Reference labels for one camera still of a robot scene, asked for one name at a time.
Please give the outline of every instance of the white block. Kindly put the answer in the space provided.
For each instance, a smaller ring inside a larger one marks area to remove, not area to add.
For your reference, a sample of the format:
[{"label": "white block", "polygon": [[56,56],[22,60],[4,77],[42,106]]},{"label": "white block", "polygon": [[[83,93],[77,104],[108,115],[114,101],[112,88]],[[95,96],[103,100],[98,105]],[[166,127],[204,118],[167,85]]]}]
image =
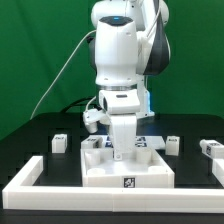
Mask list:
[{"label": "white block", "polygon": [[224,159],[213,159],[212,173],[224,187]]},{"label": "white block", "polygon": [[67,148],[67,135],[55,135],[52,142],[52,153],[65,153]]},{"label": "white block", "polygon": [[212,159],[224,159],[224,145],[215,140],[201,140],[202,153]]},{"label": "white block", "polygon": [[178,156],[180,146],[180,137],[167,136],[166,140],[166,155]]}]

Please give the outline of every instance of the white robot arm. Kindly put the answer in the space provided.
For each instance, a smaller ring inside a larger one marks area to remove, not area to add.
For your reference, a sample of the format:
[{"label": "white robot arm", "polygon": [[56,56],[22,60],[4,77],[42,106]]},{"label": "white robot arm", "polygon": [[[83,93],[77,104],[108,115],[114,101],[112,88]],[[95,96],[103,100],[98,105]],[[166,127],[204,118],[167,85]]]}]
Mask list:
[{"label": "white robot arm", "polygon": [[97,130],[97,121],[108,126],[115,160],[135,149],[137,114],[147,93],[137,85],[145,75],[157,75],[169,63],[163,30],[168,15],[163,0],[104,0],[92,10],[97,28],[93,64],[102,110],[86,110],[84,122],[90,132]]}]

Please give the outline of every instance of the white box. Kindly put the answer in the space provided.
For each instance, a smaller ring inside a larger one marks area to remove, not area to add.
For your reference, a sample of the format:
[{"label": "white box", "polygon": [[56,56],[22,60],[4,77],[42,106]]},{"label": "white box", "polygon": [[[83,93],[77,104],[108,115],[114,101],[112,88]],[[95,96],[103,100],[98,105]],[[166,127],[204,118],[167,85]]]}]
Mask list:
[{"label": "white box", "polygon": [[[103,148],[88,149],[89,142]],[[174,172],[155,150],[164,148],[162,137],[137,136],[136,149],[123,154],[121,161],[114,161],[113,148],[107,136],[90,136],[81,145],[84,147],[81,149],[84,187],[174,187]]]},{"label": "white box", "polygon": [[224,159],[224,145],[215,140],[201,140],[202,153],[212,159]]},{"label": "white box", "polygon": [[52,153],[65,153],[67,148],[67,135],[66,134],[57,134],[54,136],[51,141],[52,144]]}]

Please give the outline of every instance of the black surface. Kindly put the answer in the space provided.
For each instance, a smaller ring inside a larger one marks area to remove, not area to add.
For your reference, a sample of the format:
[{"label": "black surface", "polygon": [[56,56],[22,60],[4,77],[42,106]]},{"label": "black surface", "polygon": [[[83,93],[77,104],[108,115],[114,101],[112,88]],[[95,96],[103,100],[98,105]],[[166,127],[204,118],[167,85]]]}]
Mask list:
[{"label": "black surface", "polygon": [[[51,140],[67,133],[65,154],[52,155]],[[211,173],[211,160],[203,156],[199,141],[216,139],[224,144],[224,120],[208,115],[157,115],[143,119],[138,135],[180,136],[179,157],[160,155],[175,172],[178,188],[222,188]],[[88,136],[80,114],[41,114],[0,142],[0,189],[33,155],[44,155],[44,172],[35,185],[81,186],[80,144]],[[0,223],[223,223],[224,214],[112,213],[19,211],[0,208]]]}]

